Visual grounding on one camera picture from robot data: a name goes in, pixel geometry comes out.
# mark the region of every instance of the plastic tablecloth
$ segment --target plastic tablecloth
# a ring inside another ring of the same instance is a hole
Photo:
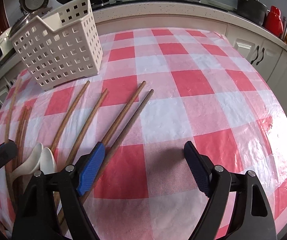
[[[35,143],[49,146],[69,106],[87,80],[54,153],[62,169],[100,93],[109,95],[90,125],[75,161],[103,138],[142,81],[140,93],[111,146],[150,89],[155,92],[101,180],[85,210],[101,239],[186,240],[207,203],[183,156],[191,140],[198,151],[228,171],[254,170],[268,197],[277,232],[287,223],[287,118],[256,70],[224,36],[182,28],[137,29],[100,37],[100,74],[43,92],[29,72],[11,120],[14,140],[24,105],[32,107],[24,160]],[[14,88],[0,110],[0,143]],[[231,217],[234,194],[217,236]],[[0,170],[0,220],[11,230],[15,214]]]

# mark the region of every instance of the black cabinet handle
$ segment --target black cabinet handle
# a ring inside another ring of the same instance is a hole
[[[258,61],[257,63],[256,63],[256,65],[258,66],[258,64],[261,62],[261,61],[263,61],[263,58],[264,58],[264,51],[265,51],[265,48],[263,48],[262,49],[262,58],[261,58],[261,60],[260,61]]]
[[[252,65],[258,59],[258,57],[259,57],[259,46],[257,47],[257,56],[253,61],[251,61],[250,64]]]

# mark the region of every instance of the black pot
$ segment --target black pot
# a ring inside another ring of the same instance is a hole
[[[237,14],[262,26],[267,9],[259,0],[238,0]]]

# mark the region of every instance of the basket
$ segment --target basket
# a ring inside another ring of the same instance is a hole
[[[43,90],[99,73],[102,49],[90,0],[73,0],[36,16],[10,40]]]

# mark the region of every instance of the red kettle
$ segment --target red kettle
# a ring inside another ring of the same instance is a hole
[[[264,27],[277,37],[283,33],[283,25],[280,16],[280,10],[275,6],[271,6],[264,24]]]

